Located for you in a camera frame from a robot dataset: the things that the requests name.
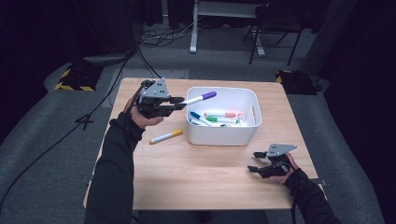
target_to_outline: black sleeve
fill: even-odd
[[[306,224],[341,223],[335,216],[321,188],[309,180],[306,173],[297,169],[286,180],[285,186],[294,195],[296,186],[296,202]]]
[[[110,121],[102,156],[95,165],[94,176],[88,195],[85,223],[130,224],[134,202],[133,151],[141,140],[144,129],[133,121],[130,132],[134,139],[127,139],[125,113]]]

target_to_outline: desk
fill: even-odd
[[[143,80],[125,78],[121,82],[110,119],[117,117]],[[253,152],[266,151],[273,143],[297,145],[291,152],[295,161],[310,178],[318,177],[280,84],[186,79],[165,81],[172,96],[185,98],[188,89],[196,86],[250,89],[258,97],[262,125],[244,147],[196,146],[188,142],[187,133],[156,145],[149,144],[149,139],[172,130],[182,128],[187,131],[185,110],[174,111],[161,124],[148,127],[134,151],[134,209],[290,208],[288,189],[250,173],[247,168],[248,165],[264,166],[253,157]]]
[[[191,34],[190,53],[196,53],[198,42],[198,15],[221,16],[256,19],[254,10],[262,4],[243,4],[227,2],[206,2],[195,0],[193,13],[193,26]],[[262,46],[260,39],[257,39],[256,46]],[[257,47],[260,57],[265,56],[263,47]]]

